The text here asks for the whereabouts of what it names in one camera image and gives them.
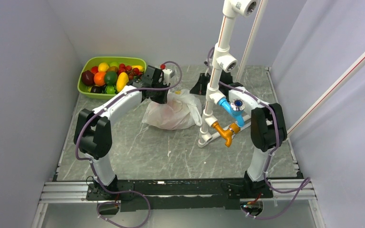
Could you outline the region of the white printed plastic bag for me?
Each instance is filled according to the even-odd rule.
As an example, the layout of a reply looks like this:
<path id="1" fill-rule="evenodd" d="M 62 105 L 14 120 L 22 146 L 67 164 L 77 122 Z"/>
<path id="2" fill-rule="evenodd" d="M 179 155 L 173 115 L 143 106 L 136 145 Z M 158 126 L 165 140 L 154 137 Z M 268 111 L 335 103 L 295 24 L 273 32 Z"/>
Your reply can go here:
<path id="1" fill-rule="evenodd" d="M 167 94 L 167 102 L 151 101 L 143 115 L 143 124 L 163 130 L 182 130 L 202 125 L 202 104 L 200 99 L 187 89 Z"/>

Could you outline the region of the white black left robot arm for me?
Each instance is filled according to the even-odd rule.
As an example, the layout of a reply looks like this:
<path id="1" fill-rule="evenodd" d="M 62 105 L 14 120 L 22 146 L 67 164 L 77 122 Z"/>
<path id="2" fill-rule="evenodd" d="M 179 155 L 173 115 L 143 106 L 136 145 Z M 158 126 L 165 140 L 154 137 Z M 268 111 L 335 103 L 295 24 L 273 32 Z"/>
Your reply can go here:
<path id="1" fill-rule="evenodd" d="M 159 104 L 167 102 L 170 83 L 166 82 L 165 64 L 148 66 L 136 79 L 126 85 L 113 98 L 93 109 L 79 112 L 74 135 L 76 158 L 89 161 L 99 194 L 105 199 L 117 195 L 117 176 L 112 169 L 109 151 L 112 147 L 112 126 L 131 109 L 150 99 Z"/>

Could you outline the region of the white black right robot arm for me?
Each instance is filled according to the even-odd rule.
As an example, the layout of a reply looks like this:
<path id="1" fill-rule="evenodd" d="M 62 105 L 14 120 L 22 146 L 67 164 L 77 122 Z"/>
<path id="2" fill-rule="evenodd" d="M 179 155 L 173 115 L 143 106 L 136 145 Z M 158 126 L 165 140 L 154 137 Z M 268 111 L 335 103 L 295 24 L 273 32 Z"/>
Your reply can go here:
<path id="1" fill-rule="evenodd" d="M 212 111 L 204 110 L 200 130 L 200 147 L 216 138 L 223 138 L 230 147 L 234 135 L 250 127 L 250 138 L 255 147 L 250 166 L 245 172 L 243 192 L 255 197 L 265 186 L 265 178 L 274 151 L 287 139 L 282 107 L 268 103 L 251 94 L 241 83 L 234 83 L 229 73 L 222 72 L 220 87 L 210 87 L 211 76 L 201 73 L 196 85 L 190 90 L 195 95 L 205 95 L 206 100 L 222 107 L 235 121 L 221 127 Z"/>

